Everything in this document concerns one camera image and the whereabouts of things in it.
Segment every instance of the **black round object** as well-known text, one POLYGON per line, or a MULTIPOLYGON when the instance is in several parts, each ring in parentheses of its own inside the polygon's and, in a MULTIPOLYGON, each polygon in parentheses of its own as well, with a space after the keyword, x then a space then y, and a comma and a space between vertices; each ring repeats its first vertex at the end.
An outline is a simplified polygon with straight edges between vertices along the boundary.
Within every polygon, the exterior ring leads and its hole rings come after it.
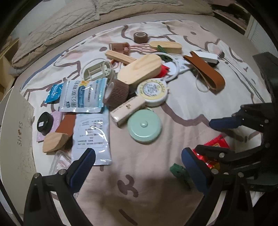
POLYGON ((52 128, 53 121, 54 119, 51 114, 49 114, 48 112, 43 112, 39 117, 37 130, 42 133, 42 135, 47 135, 52 128))

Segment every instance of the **white eraser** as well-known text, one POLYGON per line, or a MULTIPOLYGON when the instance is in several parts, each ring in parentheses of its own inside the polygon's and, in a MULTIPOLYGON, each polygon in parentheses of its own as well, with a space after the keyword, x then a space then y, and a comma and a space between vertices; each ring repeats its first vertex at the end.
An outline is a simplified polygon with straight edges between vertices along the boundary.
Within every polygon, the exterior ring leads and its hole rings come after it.
POLYGON ((196 53, 199 57, 201 57, 204 61, 209 63, 217 63, 218 62, 218 56, 214 53, 206 53, 201 51, 193 51, 196 53))

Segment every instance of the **patterned cloth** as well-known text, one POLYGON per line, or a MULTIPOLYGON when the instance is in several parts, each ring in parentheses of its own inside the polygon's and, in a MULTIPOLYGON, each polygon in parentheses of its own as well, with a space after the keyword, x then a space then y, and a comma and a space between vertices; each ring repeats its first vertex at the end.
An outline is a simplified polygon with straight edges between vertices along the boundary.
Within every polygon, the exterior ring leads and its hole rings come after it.
MULTIPOLYGON (((148 33, 149 41, 176 41, 182 44, 183 54, 192 50, 219 53, 235 64, 252 81, 266 102, 270 96, 258 76, 223 41, 192 21, 159 21, 137 23, 113 28, 77 43, 66 50, 53 64, 37 73, 23 88, 22 95, 35 107, 35 121, 44 111, 58 109, 57 104, 45 104, 50 88, 65 79, 75 80, 81 68, 93 58, 103 58, 111 42, 134 45, 133 34, 148 33)), ((132 50, 131 56, 144 52, 132 50)), ((200 92, 196 78, 185 72, 168 83, 170 93, 166 103, 154 108, 163 129, 152 144, 134 141, 124 125, 118 128, 110 122, 112 165, 93 167, 77 202, 93 225, 184 225, 202 199, 195 188, 186 191, 169 168, 182 165, 181 151, 195 148, 220 133, 209 128, 212 118, 229 117, 242 104, 260 103, 253 90, 233 66, 219 60, 217 66, 226 86, 218 94, 200 92)), ((33 153, 36 169, 47 175, 53 155, 42 153, 42 143, 36 142, 33 125, 33 153)), ((231 149, 242 151, 261 143, 259 132, 240 127, 222 134, 231 149)))

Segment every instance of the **metal fork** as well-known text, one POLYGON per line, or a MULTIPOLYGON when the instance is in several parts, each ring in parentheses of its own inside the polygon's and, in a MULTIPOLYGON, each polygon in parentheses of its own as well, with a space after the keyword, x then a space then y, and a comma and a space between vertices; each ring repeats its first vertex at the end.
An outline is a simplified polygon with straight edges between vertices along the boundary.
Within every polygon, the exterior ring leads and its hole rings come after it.
POLYGON ((258 92, 258 90, 255 88, 255 86, 253 86, 253 84, 250 82, 250 80, 231 62, 229 61, 226 57, 225 57, 225 53, 223 51, 221 51, 218 54, 218 57, 221 59, 224 59, 226 61, 228 61, 231 65, 234 66, 235 69, 237 69, 239 71, 239 73, 241 73, 241 75, 245 78, 245 80, 248 82, 248 84, 251 86, 251 88, 254 90, 254 92, 256 93, 256 95, 258 96, 258 98, 265 103, 264 99, 262 98, 262 96, 260 95, 260 93, 258 92))

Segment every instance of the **oval wooden block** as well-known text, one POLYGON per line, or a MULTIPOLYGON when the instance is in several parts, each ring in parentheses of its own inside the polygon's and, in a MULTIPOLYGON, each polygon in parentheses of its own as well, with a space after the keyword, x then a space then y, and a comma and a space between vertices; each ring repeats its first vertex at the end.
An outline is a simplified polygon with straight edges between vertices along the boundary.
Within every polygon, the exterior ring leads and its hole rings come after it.
POLYGON ((175 54, 182 53, 182 45, 177 42, 172 42, 172 41, 151 41, 150 42, 151 48, 158 50, 157 46, 161 46, 162 48, 164 48, 167 53, 175 53, 175 54))
POLYGON ((161 58, 155 54, 148 54, 128 64, 118 73, 118 80, 132 86, 157 76, 161 71, 161 58))
POLYGON ((43 152, 51 152, 60 149, 68 139, 69 135, 66 133, 51 132, 47 134, 43 142, 43 152))

